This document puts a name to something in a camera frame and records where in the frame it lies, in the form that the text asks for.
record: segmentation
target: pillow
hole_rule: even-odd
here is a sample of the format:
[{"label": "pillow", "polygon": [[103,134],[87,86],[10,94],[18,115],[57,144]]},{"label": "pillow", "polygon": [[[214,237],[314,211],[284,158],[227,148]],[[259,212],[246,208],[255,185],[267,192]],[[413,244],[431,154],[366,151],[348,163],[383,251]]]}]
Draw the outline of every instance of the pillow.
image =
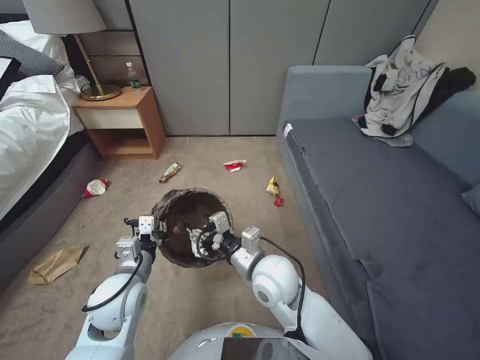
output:
[{"label": "pillow", "polygon": [[58,61],[65,67],[55,76],[59,86],[68,83],[75,74],[70,67],[69,57],[65,45],[59,35],[38,34],[34,31],[30,20],[0,23],[0,30],[4,31],[12,39],[47,55]]},{"label": "pillow", "polygon": [[480,217],[480,184],[473,189],[464,192],[461,197],[465,200],[470,209]]},{"label": "pillow", "polygon": [[0,56],[12,57],[21,62],[18,80],[35,75],[56,75],[64,66],[51,57],[12,39],[0,30]]},{"label": "pillow", "polygon": [[0,99],[10,84],[16,81],[17,72],[22,64],[13,57],[0,56]]}]

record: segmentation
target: lamp base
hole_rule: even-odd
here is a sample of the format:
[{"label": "lamp base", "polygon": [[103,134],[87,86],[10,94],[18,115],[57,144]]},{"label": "lamp base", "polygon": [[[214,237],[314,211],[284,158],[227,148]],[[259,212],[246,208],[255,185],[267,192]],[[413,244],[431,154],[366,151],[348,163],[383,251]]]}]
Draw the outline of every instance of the lamp base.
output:
[{"label": "lamp base", "polygon": [[122,88],[118,85],[102,85],[103,93],[96,86],[85,86],[80,92],[80,97],[88,101],[102,101],[117,97],[122,93]]}]

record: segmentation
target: brown paper bag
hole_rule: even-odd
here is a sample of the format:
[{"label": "brown paper bag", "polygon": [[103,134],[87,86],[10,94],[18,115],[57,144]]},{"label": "brown paper bag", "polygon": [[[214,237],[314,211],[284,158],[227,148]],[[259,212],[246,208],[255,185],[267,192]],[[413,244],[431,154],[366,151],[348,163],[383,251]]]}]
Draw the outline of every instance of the brown paper bag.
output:
[{"label": "brown paper bag", "polygon": [[28,283],[33,285],[50,284],[79,263],[88,245],[65,247],[35,266],[28,275]]}]

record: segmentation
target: beige carpet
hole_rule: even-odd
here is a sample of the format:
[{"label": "beige carpet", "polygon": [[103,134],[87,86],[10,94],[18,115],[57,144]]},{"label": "beige carpet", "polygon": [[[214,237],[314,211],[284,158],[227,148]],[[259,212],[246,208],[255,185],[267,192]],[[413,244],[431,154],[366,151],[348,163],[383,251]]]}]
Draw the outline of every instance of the beige carpet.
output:
[{"label": "beige carpet", "polygon": [[[228,172],[222,163],[245,159]],[[173,162],[182,170],[158,182]],[[283,207],[265,192],[272,175],[280,182]],[[17,276],[0,300],[1,359],[64,359],[75,346],[85,315],[80,311],[92,289],[116,267],[115,243],[128,236],[124,217],[150,213],[172,189],[205,188],[230,206],[235,233],[250,224],[297,256],[306,283],[325,294],[318,266],[300,218],[273,137],[171,137],[158,160],[106,162],[99,178],[111,181],[105,194],[83,199],[55,237]],[[32,266],[71,244],[90,244],[79,265],[50,285],[27,284]],[[262,244],[267,253],[276,253]],[[135,338],[136,359],[165,359],[192,333],[224,322],[251,322],[279,329],[268,309],[232,266],[218,262],[181,268],[157,253],[148,281],[148,301]]]}]

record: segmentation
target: white bedding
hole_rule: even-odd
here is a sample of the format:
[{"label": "white bedding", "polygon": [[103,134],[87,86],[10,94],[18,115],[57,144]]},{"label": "white bedding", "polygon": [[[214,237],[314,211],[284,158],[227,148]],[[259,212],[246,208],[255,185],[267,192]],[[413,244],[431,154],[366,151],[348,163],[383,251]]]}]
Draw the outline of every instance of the white bedding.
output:
[{"label": "white bedding", "polygon": [[0,30],[64,65],[57,75],[38,75],[10,85],[0,101],[0,220],[54,159],[68,136],[84,129],[71,109],[87,80],[74,78],[62,39],[37,34],[30,21]]},{"label": "white bedding", "polygon": [[0,101],[0,219],[47,168],[69,129],[70,107],[53,76],[10,85]]},{"label": "white bedding", "polygon": [[[79,98],[80,87],[88,81],[83,76],[74,77],[74,71],[70,66],[69,57],[60,36],[37,34],[30,20],[2,23],[0,24],[0,30],[4,31],[14,40],[63,64],[63,70],[55,75],[55,80],[60,88],[60,92],[70,106]],[[83,129],[84,126],[75,115],[75,112],[70,111],[70,132],[68,135],[70,136]]]}]

